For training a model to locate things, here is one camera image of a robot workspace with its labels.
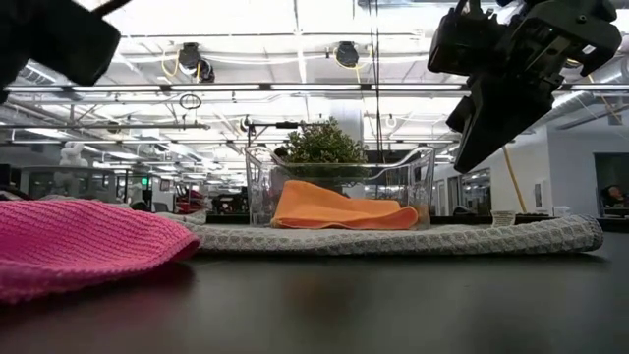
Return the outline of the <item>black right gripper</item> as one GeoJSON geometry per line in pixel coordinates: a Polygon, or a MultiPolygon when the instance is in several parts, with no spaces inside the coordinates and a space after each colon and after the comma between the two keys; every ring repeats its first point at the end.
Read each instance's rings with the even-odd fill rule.
{"type": "Polygon", "coordinates": [[[506,21],[470,3],[474,51],[470,95],[446,119],[460,133],[454,169],[473,170],[527,130],[551,108],[564,83],[564,66],[575,62],[585,77],[615,55],[621,34],[611,1],[521,1],[506,21]]]}

